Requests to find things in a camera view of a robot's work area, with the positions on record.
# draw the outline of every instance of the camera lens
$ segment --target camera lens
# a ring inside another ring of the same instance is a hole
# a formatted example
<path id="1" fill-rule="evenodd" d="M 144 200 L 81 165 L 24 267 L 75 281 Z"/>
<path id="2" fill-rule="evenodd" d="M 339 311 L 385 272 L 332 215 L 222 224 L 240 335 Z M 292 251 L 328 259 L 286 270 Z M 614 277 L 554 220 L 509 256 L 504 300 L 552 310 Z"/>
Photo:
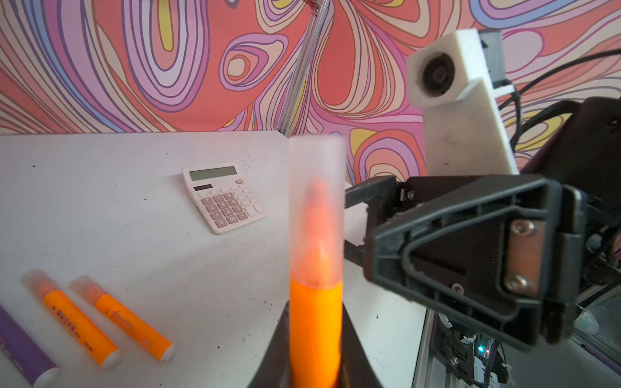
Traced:
<path id="1" fill-rule="evenodd" d="M 442 54 L 430 60 L 423 71 L 423 86 L 431 94 L 444 94 L 455 78 L 455 64 L 450 56 Z"/>

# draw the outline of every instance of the wall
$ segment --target wall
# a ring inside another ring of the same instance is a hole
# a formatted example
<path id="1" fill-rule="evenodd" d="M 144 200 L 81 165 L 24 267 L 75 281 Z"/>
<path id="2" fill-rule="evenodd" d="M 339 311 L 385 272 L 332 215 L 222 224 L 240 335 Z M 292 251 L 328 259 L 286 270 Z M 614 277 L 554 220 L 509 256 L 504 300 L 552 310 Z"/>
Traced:
<path id="1" fill-rule="evenodd" d="M 507 77 L 518 87 L 562 63 L 621 47 L 619 0 L 334 0 L 301 97 L 296 133 L 337 133 L 351 182 L 424 175 L 422 116 L 407 103 L 406 58 L 455 29 L 503 30 Z M 619 57 L 577 66 L 523 97 L 525 119 L 559 99 L 621 96 Z M 507 132 L 513 106 L 501 112 Z M 522 137 L 523 166 L 566 119 Z"/>
<path id="2" fill-rule="evenodd" d="M 273 129 L 303 0 L 0 0 L 0 133 Z"/>

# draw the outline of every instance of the calculator screen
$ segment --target calculator screen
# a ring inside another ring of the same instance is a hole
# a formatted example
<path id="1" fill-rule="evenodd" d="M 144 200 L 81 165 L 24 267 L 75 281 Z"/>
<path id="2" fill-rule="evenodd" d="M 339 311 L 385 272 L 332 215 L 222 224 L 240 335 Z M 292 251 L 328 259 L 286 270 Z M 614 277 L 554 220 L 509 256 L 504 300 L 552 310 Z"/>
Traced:
<path id="1" fill-rule="evenodd" d="M 237 171 L 235 167 L 231 166 L 190 171 L 190 178 L 192 178 L 193 181 L 200 181 L 201 179 L 218 178 L 219 176 L 235 174 L 237 174 Z"/>

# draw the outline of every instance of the table surface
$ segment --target table surface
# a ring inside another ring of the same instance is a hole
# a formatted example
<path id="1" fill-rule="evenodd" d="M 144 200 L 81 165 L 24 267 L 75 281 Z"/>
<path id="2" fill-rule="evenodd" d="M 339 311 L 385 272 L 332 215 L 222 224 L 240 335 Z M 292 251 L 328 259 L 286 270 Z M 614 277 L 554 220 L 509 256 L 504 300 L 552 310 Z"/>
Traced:
<path id="1" fill-rule="evenodd" d="M 288 140 L 279 132 L 0 137 L 0 303 L 61 367 L 55 387 L 245 387 L 288 300 Z M 269 216 L 215 235 L 181 169 L 234 161 Z M 360 244 L 364 204 L 346 211 Z M 124 351 L 100 369 L 20 284 L 47 272 Z M 176 354 L 160 363 L 74 294 L 91 276 Z M 425 307 L 345 262 L 344 301 L 385 387 L 410 387 Z M 28 387 L 6 357 L 0 385 Z"/>

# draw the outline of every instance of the wall mural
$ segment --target wall mural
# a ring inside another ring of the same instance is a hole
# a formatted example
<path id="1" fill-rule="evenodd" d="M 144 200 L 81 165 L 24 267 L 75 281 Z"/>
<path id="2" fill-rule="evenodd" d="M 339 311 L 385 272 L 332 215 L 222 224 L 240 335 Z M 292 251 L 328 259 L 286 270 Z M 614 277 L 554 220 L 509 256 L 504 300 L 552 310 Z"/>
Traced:
<path id="1" fill-rule="evenodd" d="M 348 180 L 426 173 L 406 58 L 455 29 L 503 30 L 518 87 L 621 47 L 618 0 L 333 0 L 295 133 L 332 133 Z M 0 133 L 271 130 L 304 31 L 305 0 L 0 0 Z M 560 73 L 523 98 L 621 96 L 620 58 Z M 501 112 L 513 133 L 512 106 Z M 567 117 L 522 137 L 523 166 Z"/>
<path id="2" fill-rule="evenodd" d="M 0 133 L 272 129 L 303 0 L 0 0 Z"/>

